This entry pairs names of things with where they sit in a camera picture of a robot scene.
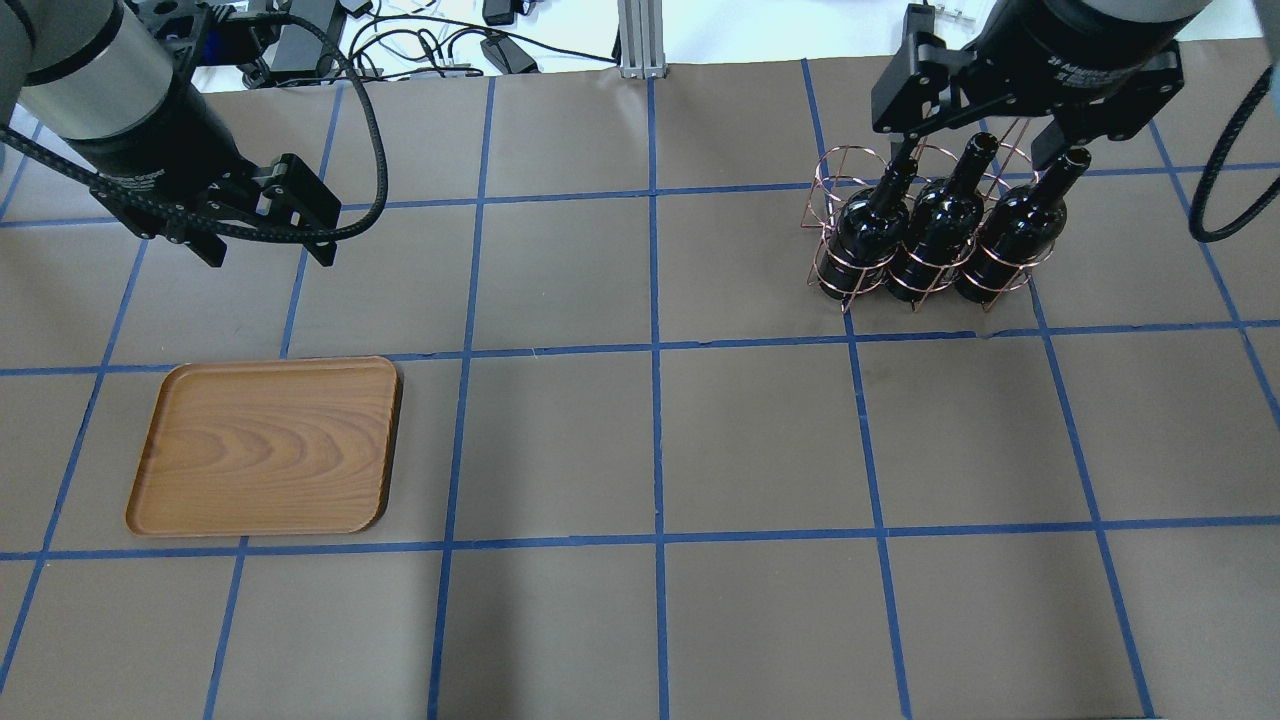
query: metal frame post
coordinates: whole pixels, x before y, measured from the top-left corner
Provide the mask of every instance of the metal frame post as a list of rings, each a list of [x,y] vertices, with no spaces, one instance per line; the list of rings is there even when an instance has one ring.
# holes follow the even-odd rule
[[[618,0],[622,77],[667,77],[662,47],[662,0]]]

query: power adapter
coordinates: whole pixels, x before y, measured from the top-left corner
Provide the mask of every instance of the power adapter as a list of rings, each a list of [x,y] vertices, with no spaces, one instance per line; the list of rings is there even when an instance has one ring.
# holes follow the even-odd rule
[[[506,35],[485,37],[480,41],[480,51],[502,74],[518,76],[538,72],[538,63]]]
[[[516,13],[525,8],[525,0],[484,0],[484,22],[489,27],[509,26],[516,22]]]

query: bottle neck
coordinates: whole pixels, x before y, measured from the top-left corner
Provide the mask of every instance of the bottle neck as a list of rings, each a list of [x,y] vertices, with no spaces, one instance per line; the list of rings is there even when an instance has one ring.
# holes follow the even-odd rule
[[[982,174],[987,172],[987,167],[991,165],[998,150],[1000,141],[996,140],[996,136],[984,132],[973,136],[965,146],[964,154],[960,155],[960,160],[956,161],[956,169],[947,179],[947,192],[968,195],[977,190],[978,183],[982,182]]]
[[[895,202],[901,201],[906,195],[911,181],[915,179],[915,170],[916,163],[910,158],[890,163],[884,170],[884,177],[881,178],[879,184],[872,192],[870,200],[867,201],[868,209],[877,214],[887,213]]]
[[[1084,170],[1089,169],[1092,155],[1083,147],[1073,147],[1050,165],[1044,177],[1032,188],[1029,200],[1033,205],[1044,206],[1057,202],[1066,195]]]

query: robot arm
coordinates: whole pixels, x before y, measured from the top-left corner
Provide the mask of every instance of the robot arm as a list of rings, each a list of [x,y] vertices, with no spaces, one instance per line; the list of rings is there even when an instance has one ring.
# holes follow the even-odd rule
[[[63,137],[101,174],[77,179],[93,183],[93,196],[140,237],[163,234],[212,266],[227,252],[219,234],[297,242],[330,265],[334,241],[371,225],[380,204],[334,231],[342,204],[316,174],[292,154],[265,167],[244,159],[191,85],[197,64],[257,58],[285,22],[303,24],[282,13],[238,17],[195,0],[0,0],[0,118],[8,120],[17,99]],[[210,58],[210,49],[220,55]],[[356,94],[384,195],[376,122],[358,83]],[[29,142],[20,149],[42,150]]]
[[[913,140],[991,115],[1052,115],[1032,143],[1037,169],[1097,137],[1128,140],[1183,87],[1174,36],[1210,1],[1000,0],[961,50],[933,33],[932,8],[910,5],[872,92],[874,128]],[[1280,61],[1280,4],[1254,5]]]

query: wire rack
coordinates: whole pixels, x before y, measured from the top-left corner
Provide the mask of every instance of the wire rack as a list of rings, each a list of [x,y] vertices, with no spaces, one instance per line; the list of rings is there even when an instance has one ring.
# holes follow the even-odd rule
[[[986,205],[983,222],[989,218],[991,210],[995,208],[1000,197],[1012,188],[1012,184],[1005,179],[1005,174],[1007,173],[1010,164],[1025,163],[1027,167],[1032,169],[1032,182],[1039,181],[1039,173],[1034,172],[1030,156],[1020,147],[1029,123],[1030,120],[1028,119],[1015,119],[1010,123],[1009,128],[1000,138],[1000,149],[1004,158],[995,164],[995,172],[983,174],[983,183],[989,181],[986,191],[980,193]],[[919,161],[927,152],[942,155],[950,160],[952,165],[959,161],[955,152],[947,150],[946,147],[929,143],[928,138],[916,146],[915,159]],[[1041,252],[1037,258],[1023,263],[1015,263],[1000,256],[988,247],[979,247],[975,242],[975,232],[966,238],[964,246],[956,256],[951,258],[946,263],[925,261],[915,252],[915,249],[908,247],[905,243],[900,243],[883,258],[877,258],[867,265],[855,265],[849,263],[846,259],[832,252],[831,250],[831,240],[836,234],[837,215],[851,195],[861,188],[876,184],[874,181],[867,178],[881,177],[887,164],[888,163],[884,156],[873,147],[864,145],[837,145],[823,152],[818,159],[818,164],[814,167],[813,182],[809,186],[809,196],[805,201],[800,227],[819,231],[819,241],[813,261],[809,264],[809,275],[805,282],[809,286],[820,286],[841,295],[840,309],[842,313],[849,311],[849,307],[855,299],[873,292],[887,283],[896,283],[911,293],[919,295],[920,297],[918,300],[910,302],[911,311],[919,311],[925,300],[943,290],[947,290],[956,282],[963,273],[961,266],[973,256],[974,252],[978,251],[986,252],[993,261],[1014,269],[1014,274],[1001,288],[986,287],[965,275],[966,279],[975,287],[996,295],[989,302],[982,304],[984,311],[991,311],[991,309],[996,305],[996,301],[998,301],[1005,293],[1025,286],[1030,281],[1032,269],[1044,263],[1050,255],[1052,255],[1053,246],[1050,245],[1050,247]],[[918,177],[916,182],[927,182],[928,179],[931,178]],[[909,205],[914,205],[915,193],[908,192],[906,201]],[[818,274],[818,264],[822,260],[823,254],[826,254],[831,261],[840,264],[858,275],[854,291],[841,291],[840,288],[831,286]],[[910,284],[908,281],[896,277],[891,269],[891,261],[897,254],[901,254],[923,266],[936,270],[934,273],[931,273],[931,282],[924,287],[920,287],[919,284]]]

